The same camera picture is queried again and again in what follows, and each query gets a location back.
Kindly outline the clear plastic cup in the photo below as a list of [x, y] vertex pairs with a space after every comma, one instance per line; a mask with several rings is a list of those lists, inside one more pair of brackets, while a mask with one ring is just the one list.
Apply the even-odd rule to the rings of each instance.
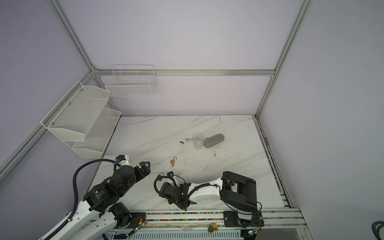
[[194, 148], [196, 150], [201, 150], [204, 147], [206, 138], [202, 134], [195, 134], [192, 140], [193, 140]]

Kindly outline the white two-tier mesh shelf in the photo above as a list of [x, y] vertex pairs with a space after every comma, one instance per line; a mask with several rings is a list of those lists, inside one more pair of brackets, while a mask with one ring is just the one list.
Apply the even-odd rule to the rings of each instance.
[[41, 125], [83, 159], [104, 156], [121, 112], [108, 107], [110, 92], [77, 82]]

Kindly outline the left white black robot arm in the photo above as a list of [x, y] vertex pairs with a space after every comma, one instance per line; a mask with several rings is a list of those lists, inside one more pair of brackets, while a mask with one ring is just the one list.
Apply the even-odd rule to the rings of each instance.
[[79, 198], [77, 176], [83, 168], [98, 161], [87, 162], [75, 171], [73, 209], [42, 237], [43, 240], [92, 240], [115, 227], [125, 228], [133, 223], [131, 212], [119, 200], [134, 184], [150, 174], [151, 164], [140, 162], [132, 167], [124, 161], [105, 161], [115, 167], [113, 175], [95, 185], [83, 199]]

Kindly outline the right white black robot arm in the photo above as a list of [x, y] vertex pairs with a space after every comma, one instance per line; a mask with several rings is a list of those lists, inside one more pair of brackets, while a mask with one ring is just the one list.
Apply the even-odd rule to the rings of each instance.
[[263, 227], [262, 204], [257, 200], [257, 183], [255, 180], [233, 173], [223, 172], [217, 180], [192, 184], [177, 182], [178, 176], [173, 172], [158, 175], [153, 185], [159, 197], [170, 205], [187, 211], [192, 205], [205, 200], [220, 200], [230, 210], [223, 213], [225, 227]]

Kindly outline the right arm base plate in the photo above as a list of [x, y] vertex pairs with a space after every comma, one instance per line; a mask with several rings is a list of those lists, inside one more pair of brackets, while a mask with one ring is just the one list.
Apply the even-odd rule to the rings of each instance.
[[234, 211], [224, 211], [223, 215], [225, 227], [261, 228], [265, 226], [264, 218], [261, 212], [255, 212], [251, 215], [244, 215]]

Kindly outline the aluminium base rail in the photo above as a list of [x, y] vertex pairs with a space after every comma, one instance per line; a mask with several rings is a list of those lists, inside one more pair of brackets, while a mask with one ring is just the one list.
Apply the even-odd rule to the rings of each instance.
[[[313, 237], [299, 209], [264, 210], [261, 228], [225, 227], [223, 212], [229, 210], [148, 211], [144, 222], [134, 229], [113, 228], [92, 240], [260, 240], [269, 230], [293, 233], [298, 240]], [[219, 230], [208, 232], [210, 224]]]

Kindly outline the aluminium frame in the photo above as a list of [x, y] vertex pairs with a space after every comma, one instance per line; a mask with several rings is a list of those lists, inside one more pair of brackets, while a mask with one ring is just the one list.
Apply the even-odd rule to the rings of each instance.
[[[302, 4], [1, 1], [1, 167], [34, 130], [44, 133], [1, 185], [1, 214], [16, 208], [57, 220], [72, 209], [73, 174], [93, 159], [41, 120], [77, 82], [106, 90], [112, 65], [153, 65], [157, 79], [152, 96], [110, 96], [108, 103], [121, 117], [102, 158], [151, 163], [151, 173], [120, 199], [129, 210], [176, 210], [153, 187], [170, 171], [192, 184], [234, 172], [256, 181], [263, 209], [283, 208], [254, 114]], [[195, 134], [225, 140], [196, 150], [185, 141]], [[80, 196], [112, 174], [111, 163], [85, 167]]]

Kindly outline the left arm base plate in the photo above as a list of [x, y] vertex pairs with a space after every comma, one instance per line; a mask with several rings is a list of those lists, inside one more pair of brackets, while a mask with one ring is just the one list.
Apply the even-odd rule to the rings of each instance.
[[145, 212], [130, 212], [128, 214], [123, 214], [118, 217], [112, 215], [113, 221], [117, 222], [116, 228], [118, 229], [134, 229], [139, 226], [140, 222], [146, 220]]

